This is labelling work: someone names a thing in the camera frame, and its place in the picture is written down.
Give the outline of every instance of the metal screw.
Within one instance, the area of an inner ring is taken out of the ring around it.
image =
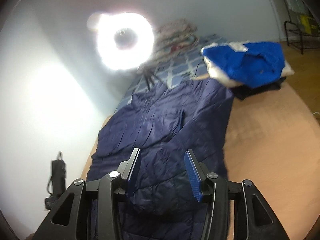
[[[118,171],[112,171],[109,173],[109,176],[112,178],[118,177],[119,176],[119,172]]]
[[[82,182],[83,182],[83,179],[76,179],[76,180],[73,182],[73,184],[79,186],[79,185],[82,184]]]
[[[248,180],[248,179],[245,179],[243,184],[245,184],[247,187],[250,187],[250,186],[252,186],[252,181]]]
[[[216,179],[216,178],[218,177],[218,174],[215,173],[215,172],[210,172],[210,173],[208,174],[208,177],[209,177],[210,179]]]

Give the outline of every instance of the cable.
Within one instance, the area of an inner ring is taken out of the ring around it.
[[[58,155],[57,155],[57,160],[62,160],[62,152],[58,152]]]
[[[195,77],[195,76],[196,76],[196,74],[197,74],[197,70],[198,70],[198,67],[199,67],[200,63],[201,63],[201,61],[198,63],[197,68],[196,68],[195,75],[194,75],[193,77]]]
[[[314,112],[312,115],[315,116],[316,114],[320,115],[320,112]]]
[[[50,186],[51,179],[52,179],[52,175],[51,175],[51,177],[49,177],[49,181],[48,181],[48,184],[47,184],[47,192],[49,193],[49,195],[52,195],[52,194],[53,194],[53,193],[51,193],[51,192],[49,191],[49,186]]]

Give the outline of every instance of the blue gripper pad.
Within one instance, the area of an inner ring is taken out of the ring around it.
[[[127,190],[125,192],[127,197],[130,197],[135,190],[134,186],[137,182],[140,166],[141,166],[141,152],[138,153],[138,156],[135,159],[135,162],[133,164],[133,168],[132,168],[132,170],[129,174],[128,180],[127,180],[128,184],[127,184]]]
[[[191,157],[188,154],[188,152],[185,152],[184,154],[184,164],[186,166],[193,196],[198,200],[198,202],[201,202],[202,200],[201,184],[200,184],[201,180],[198,175],[198,172],[196,171],[196,167],[191,161]]]

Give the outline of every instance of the light bulb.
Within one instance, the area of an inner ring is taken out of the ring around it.
[[[98,23],[98,52],[103,63],[114,70],[138,67],[151,55],[154,35],[149,22],[137,13],[102,14]],[[119,31],[132,30],[134,46],[121,49],[115,37]]]

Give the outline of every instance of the blanket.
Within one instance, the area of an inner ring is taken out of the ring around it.
[[[88,181],[116,170],[134,147],[141,149],[135,192],[119,205],[125,240],[200,238],[206,205],[193,197],[183,156],[191,148],[210,171],[227,176],[222,148],[232,101],[231,91],[213,79],[171,90],[159,82],[150,92],[133,94],[100,131]],[[92,229],[96,212],[94,203]]]

